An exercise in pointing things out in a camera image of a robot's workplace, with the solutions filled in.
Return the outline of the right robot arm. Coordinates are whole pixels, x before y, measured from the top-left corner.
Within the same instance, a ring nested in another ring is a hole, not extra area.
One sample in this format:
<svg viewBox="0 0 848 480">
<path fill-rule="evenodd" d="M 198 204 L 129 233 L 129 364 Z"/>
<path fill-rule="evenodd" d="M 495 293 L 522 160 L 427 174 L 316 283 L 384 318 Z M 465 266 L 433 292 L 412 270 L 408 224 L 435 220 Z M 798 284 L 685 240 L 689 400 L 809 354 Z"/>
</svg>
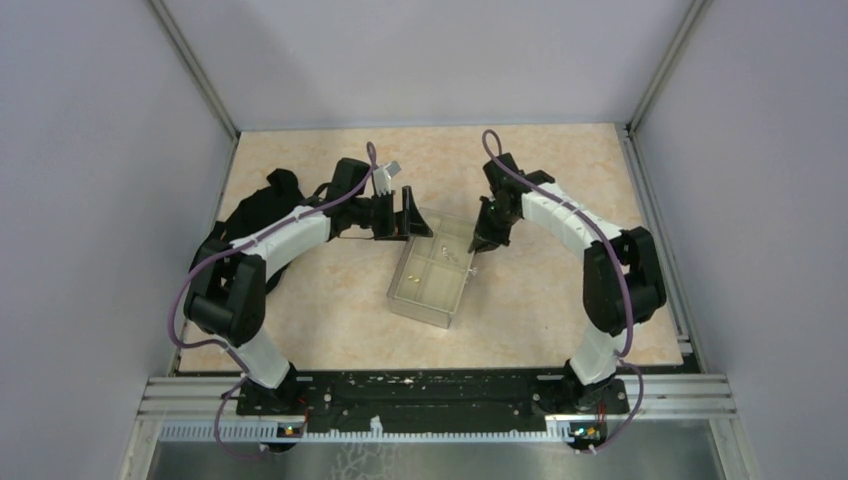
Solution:
<svg viewBox="0 0 848 480">
<path fill-rule="evenodd" d="M 626 229 L 591 213 L 546 172 L 519 170 L 509 153 L 489 160 L 483 172 L 490 194 L 480 199 L 470 252 L 508 245 L 512 227 L 525 220 L 582 261 L 582 302 L 590 325 L 565 363 L 563 398 L 572 410 L 588 412 L 632 346 L 636 325 L 667 301 L 653 236 L 644 227 Z"/>
</svg>

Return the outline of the clear plastic box cover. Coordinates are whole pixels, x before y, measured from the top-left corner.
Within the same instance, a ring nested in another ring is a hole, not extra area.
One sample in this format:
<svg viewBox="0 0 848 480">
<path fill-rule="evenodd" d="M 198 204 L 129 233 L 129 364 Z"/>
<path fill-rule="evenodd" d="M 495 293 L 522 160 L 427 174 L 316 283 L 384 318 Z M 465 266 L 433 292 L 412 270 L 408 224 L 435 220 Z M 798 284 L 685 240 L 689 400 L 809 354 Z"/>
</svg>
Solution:
<svg viewBox="0 0 848 480">
<path fill-rule="evenodd" d="M 396 315 L 448 329 L 473 271 L 474 221 L 431 209 L 422 215 L 432 235 L 406 242 L 387 292 L 388 306 Z"/>
</svg>

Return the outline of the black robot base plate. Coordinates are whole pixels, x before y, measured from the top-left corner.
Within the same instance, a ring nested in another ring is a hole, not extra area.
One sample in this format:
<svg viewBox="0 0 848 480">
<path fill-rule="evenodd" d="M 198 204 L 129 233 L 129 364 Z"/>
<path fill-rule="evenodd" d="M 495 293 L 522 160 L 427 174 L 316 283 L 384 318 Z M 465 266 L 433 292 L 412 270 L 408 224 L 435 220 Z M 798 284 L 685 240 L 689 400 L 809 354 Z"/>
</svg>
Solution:
<svg viewBox="0 0 848 480">
<path fill-rule="evenodd" d="M 564 368 L 302 371 L 277 391 L 247 383 L 241 416 L 303 415 L 309 433 L 536 432 L 554 414 L 592 420 L 630 411 L 620 379 L 580 387 Z"/>
</svg>

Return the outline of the small silver earring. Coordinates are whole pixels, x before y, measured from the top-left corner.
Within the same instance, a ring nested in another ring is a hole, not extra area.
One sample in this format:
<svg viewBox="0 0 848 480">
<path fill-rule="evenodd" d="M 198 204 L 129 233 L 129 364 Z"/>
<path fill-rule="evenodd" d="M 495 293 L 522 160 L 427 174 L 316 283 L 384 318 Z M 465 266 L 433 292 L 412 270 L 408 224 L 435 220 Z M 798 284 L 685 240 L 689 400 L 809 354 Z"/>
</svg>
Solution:
<svg viewBox="0 0 848 480">
<path fill-rule="evenodd" d="M 446 261 L 457 263 L 459 261 L 459 257 L 451 251 L 447 246 L 441 247 L 441 255 Z"/>
</svg>

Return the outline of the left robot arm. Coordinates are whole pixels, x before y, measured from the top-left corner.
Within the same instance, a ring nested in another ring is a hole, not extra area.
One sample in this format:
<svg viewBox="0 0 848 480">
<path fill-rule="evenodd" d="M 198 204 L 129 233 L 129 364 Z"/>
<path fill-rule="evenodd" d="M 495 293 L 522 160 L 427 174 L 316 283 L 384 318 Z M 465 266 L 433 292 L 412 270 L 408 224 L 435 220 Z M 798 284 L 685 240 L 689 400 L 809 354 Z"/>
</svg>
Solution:
<svg viewBox="0 0 848 480">
<path fill-rule="evenodd" d="M 376 241 L 432 236 L 410 187 L 394 211 L 391 178 L 399 170 L 396 163 L 377 166 L 374 153 L 367 161 L 342 158 L 332 179 L 305 197 L 292 171 L 276 169 L 266 187 L 215 223 L 195 253 L 175 304 L 261 389 L 273 412 L 292 411 L 300 388 L 296 368 L 263 328 L 267 294 L 298 256 L 353 226 L 371 230 Z"/>
</svg>

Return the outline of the beige compartment tray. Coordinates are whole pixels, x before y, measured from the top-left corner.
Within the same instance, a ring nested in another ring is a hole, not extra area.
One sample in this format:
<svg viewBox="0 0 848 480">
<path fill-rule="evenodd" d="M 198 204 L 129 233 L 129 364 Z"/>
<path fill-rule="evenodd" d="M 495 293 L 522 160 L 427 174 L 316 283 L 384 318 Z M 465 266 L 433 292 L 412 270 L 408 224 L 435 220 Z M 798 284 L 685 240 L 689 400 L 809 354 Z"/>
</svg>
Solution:
<svg viewBox="0 0 848 480">
<path fill-rule="evenodd" d="M 408 240 L 389 287 L 392 304 L 421 307 L 426 313 L 455 314 L 474 258 L 468 252 L 470 243 L 470 236 L 451 233 Z M 441 255 L 442 246 L 453 251 L 459 261 L 446 261 Z M 409 275 L 418 276 L 421 281 L 409 281 Z"/>
</svg>

